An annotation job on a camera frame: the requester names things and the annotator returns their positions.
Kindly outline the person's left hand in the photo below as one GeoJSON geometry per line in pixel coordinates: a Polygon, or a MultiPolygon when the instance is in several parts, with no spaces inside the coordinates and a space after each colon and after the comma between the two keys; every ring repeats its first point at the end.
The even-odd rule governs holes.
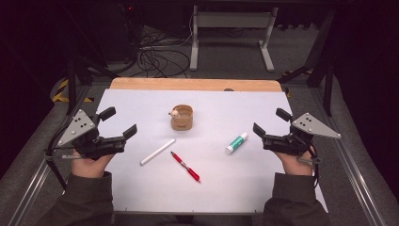
{"type": "Polygon", "coordinates": [[[114,157],[113,154],[100,157],[98,160],[82,158],[79,152],[73,151],[72,174],[83,178],[101,178],[105,168],[114,157]]]}

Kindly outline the white pen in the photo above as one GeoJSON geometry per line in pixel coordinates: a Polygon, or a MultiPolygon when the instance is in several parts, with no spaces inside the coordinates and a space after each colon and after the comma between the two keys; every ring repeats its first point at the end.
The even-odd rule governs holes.
{"type": "Polygon", "coordinates": [[[164,145],[162,145],[161,147],[159,147],[157,150],[155,150],[153,153],[151,153],[150,155],[146,156],[144,159],[142,159],[139,163],[140,166],[144,166],[145,164],[147,164],[150,160],[152,160],[153,158],[155,158],[159,153],[161,153],[163,150],[165,150],[166,148],[168,148],[170,145],[172,145],[173,143],[176,142],[176,138],[171,139],[170,141],[168,141],[167,143],[165,143],[164,145]]]}

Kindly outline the white metal desk frame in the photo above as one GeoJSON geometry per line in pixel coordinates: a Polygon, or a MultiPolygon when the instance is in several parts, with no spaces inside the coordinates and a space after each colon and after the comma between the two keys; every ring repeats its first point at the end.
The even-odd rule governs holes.
{"type": "Polygon", "coordinates": [[[273,72],[275,67],[268,51],[268,43],[278,11],[278,8],[272,8],[267,12],[209,12],[200,11],[198,6],[194,6],[191,20],[192,46],[189,69],[195,71],[198,67],[200,28],[261,28],[265,30],[265,36],[258,41],[258,45],[266,69],[273,72]]]}

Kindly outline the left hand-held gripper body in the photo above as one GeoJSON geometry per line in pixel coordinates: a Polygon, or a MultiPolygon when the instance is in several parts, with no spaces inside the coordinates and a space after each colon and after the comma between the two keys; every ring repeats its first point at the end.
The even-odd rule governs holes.
{"type": "Polygon", "coordinates": [[[123,153],[126,139],[123,136],[101,137],[98,130],[100,121],[99,114],[90,117],[84,110],[79,109],[57,146],[65,148],[72,145],[81,157],[93,160],[109,154],[123,153]]]}

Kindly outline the yellow black floor tape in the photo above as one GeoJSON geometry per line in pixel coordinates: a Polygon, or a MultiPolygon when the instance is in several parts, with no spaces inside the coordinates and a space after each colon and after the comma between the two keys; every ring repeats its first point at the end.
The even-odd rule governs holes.
{"type": "MultiPolygon", "coordinates": [[[[62,93],[65,90],[65,88],[67,87],[69,81],[67,78],[65,78],[59,85],[56,94],[54,95],[54,97],[52,98],[52,101],[55,102],[62,102],[62,103],[67,103],[69,101],[68,97],[63,97],[62,93]]],[[[86,97],[84,102],[85,103],[93,103],[95,101],[95,99],[93,97],[86,97]]]]}

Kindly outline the red pen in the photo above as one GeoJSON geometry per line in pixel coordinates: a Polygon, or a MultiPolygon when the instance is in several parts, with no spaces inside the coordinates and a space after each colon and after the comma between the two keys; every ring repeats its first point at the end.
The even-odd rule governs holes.
{"type": "Polygon", "coordinates": [[[200,176],[189,168],[184,161],[175,152],[170,152],[173,158],[190,174],[190,176],[198,183],[200,183],[200,176]]]}

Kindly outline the aluminium frame rail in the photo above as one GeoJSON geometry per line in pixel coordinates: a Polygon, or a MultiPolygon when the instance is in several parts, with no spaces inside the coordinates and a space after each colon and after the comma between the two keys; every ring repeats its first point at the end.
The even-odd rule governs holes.
{"type": "Polygon", "coordinates": [[[79,98],[80,104],[78,105],[78,107],[75,108],[75,110],[71,113],[71,115],[68,115],[66,113],[65,119],[61,123],[60,128],[51,137],[47,147],[43,151],[42,161],[36,172],[33,174],[32,178],[30,179],[28,188],[26,189],[22,199],[20,200],[7,226],[23,226],[24,221],[30,209],[32,208],[34,201],[38,197],[41,188],[43,187],[51,171],[56,176],[56,181],[60,184],[60,186],[62,188],[65,187],[66,184],[64,178],[59,169],[57,168],[55,162],[54,149],[56,148],[56,144],[58,143],[61,134],[65,132],[67,126],[72,120],[72,116],[77,112],[77,109],[84,102],[84,99],[86,98],[89,90],[90,86],[87,87],[82,86],[77,90],[77,94],[81,94],[81,97],[79,98]]]}
{"type": "MultiPolygon", "coordinates": [[[[315,101],[317,108],[322,112],[322,118],[327,126],[338,131],[338,126],[331,116],[328,115],[324,107],[324,98],[317,89],[310,89],[311,97],[315,101]]],[[[359,168],[352,156],[346,149],[342,138],[335,138],[333,140],[337,155],[339,156],[343,168],[348,176],[348,180],[354,189],[354,192],[359,200],[359,204],[367,218],[370,226],[388,226],[386,220],[381,215],[376,202],[367,186],[359,168]]]]}

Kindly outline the black computer tower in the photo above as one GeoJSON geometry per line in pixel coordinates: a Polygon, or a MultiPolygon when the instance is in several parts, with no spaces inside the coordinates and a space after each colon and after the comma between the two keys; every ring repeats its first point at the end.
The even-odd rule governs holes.
{"type": "Polygon", "coordinates": [[[91,21],[104,60],[109,62],[136,62],[135,31],[127,18],[127,8],[118,3],[98,3],[91,21]]]}

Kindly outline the tan pen holder with bear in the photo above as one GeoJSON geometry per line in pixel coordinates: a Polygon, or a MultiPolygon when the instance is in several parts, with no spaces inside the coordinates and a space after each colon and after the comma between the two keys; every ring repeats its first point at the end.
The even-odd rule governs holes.
{"type": "Polygon", "coordinates": [[[190,105],[176,105],[169,112],[171,127],[176,131],[187,131],[193,126],[193,108],[190,105]]]}

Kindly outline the person's right hand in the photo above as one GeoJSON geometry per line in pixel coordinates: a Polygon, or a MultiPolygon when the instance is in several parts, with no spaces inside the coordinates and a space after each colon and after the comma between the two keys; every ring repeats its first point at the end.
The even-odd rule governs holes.
{"type": "Polygon", "coordinates": [[[311,154],[309,152],[303,153],[300,157],[286,153],[276,153],[276,156],[281,161],[286,174],[312,176],[312,165],[309,164],[311,154]]]}

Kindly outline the black tripod stand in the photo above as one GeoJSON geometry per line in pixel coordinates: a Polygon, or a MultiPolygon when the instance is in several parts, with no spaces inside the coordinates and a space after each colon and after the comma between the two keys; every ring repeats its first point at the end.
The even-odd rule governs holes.
{"type": "Polygon", "coordinates": [[[78,105],[80,104],[79,98],[81,97],[81,94],[77,94],[76,80],[79,80],[80,84],[84,87],[90,86],[93,81],[93,72],[90,71],[89,68],[92,68],[98,73],[108,76],[112,79],[118,77],[115,73],[112,73],[111,71],[109,71],[105,67],[102,67],[100,64],[95,63],[94,61],[91,61],[82,56],[72,57],[67,65],[69,98],[67,111],[68,115],[71,115],[75,108],[78,107],[78,105]]]}
{"type": "Polygon", "coordinates": [[[331,93],[333,84],[333,72],[331,65],[331,53],[326,46],[326,41],[329,35],[330,27],[334,20],[336,10],[330,9],[327,13],[327,17],[323,21],[319,33],[314,41],[308,58],[305,64],[299,69],[287,73],[282,78],[278,79],[278,82],[285,84],[288,81],[298,77],[302,73],[312,70],[311,75],[307,80],[309,88],[316,88],[320,85],[322,80],[325,80],[324,84],[324,96],[323,96],[323,108],[325,109],[328,116],[331,114],[331,93]]]}

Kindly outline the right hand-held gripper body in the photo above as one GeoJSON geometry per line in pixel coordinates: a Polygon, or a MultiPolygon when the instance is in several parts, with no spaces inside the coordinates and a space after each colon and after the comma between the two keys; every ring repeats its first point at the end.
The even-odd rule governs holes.
{"type": "Polygon", "coordinates": [[[285,136],[268,135],[265,132],[262,138],[263,148],[277,153],[286,153],[293,156],[301,156],[309,152],[311,156],[316,153],[311,149],[314,136],[341,138],[341,134],[317,120],[309,112],[297,119],[289,121],[290,131],[285,136]]]}

